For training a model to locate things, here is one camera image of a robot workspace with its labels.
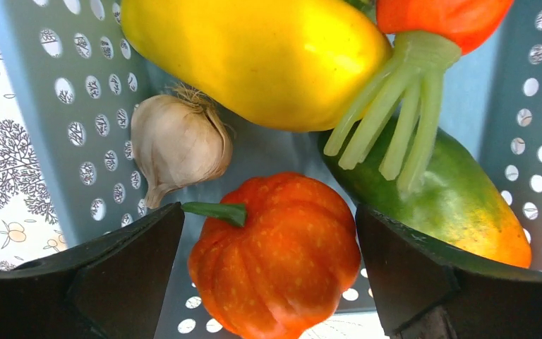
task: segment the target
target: perforated basket wall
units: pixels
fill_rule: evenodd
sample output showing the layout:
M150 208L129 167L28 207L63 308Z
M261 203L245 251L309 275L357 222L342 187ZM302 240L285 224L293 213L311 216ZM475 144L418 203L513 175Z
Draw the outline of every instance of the perforated basket wall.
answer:
M125 41L119 1L0 0L0 48L71 246L147 212L129 122L171 77ZM167 202L216 202L248 177L282 170L323 180L349 201L314 136L270 131L228 112L222 118L239 131L227 173ZM448 71L441 125L502 191L531 239L534 269L542 270L542 1L517 0L502 29ZM202 221L186 216L157 338L234 338L200 306L187 274ZM339 312L374 309L365 274Z

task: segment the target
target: green stem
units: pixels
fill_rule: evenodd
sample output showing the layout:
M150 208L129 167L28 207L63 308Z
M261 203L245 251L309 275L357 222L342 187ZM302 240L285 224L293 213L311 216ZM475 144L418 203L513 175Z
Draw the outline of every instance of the green stem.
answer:
M438 132L440 108L443 93L443 73L439 71L427 72L423 78L421 118L418 122L418 131L410 150L410 155L402 173L397 180L397 188L401 193L414 190L421 181L427 169L435 135Z
M186 213L204 215L225 222L236 227L246 224L246 205L243 203L183 203L181 209Z
M412 131L418 120L418 101L420 98L421 81L417 78L411 82L404 93L402 110L400 110L396 130L379 166L379 172L386 180L396 179L400 173Z

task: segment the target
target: yellow bell pepper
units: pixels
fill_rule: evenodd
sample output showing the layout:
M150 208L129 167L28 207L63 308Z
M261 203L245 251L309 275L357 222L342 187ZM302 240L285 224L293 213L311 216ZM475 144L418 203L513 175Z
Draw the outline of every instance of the yellow bell pepper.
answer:
M246 120L334 128L391 56L342 0L123 0L121 27L147 60Z

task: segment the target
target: papaya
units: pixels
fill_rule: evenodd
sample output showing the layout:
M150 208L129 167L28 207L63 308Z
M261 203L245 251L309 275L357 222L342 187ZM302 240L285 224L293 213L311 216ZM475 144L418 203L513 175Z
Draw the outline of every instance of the papaya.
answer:
M516 215L469 151L442 129L421 184L413 191L402 193L396 180L381 175L380 163L396 124L395 117L387 121L368 156L351 170L338 165L343 149L336 156L323 153L332 131L319 133L323 162L352 201L478 256L528 268L531 247Z

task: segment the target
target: pumpkin stem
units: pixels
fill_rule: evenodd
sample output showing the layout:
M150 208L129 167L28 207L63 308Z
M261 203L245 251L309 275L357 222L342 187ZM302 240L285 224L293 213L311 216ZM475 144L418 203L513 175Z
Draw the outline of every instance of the pumpkin stem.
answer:
M243 203L183 203L181 209L186 213L203 215L225 222L236 227L246 224L246 205Z

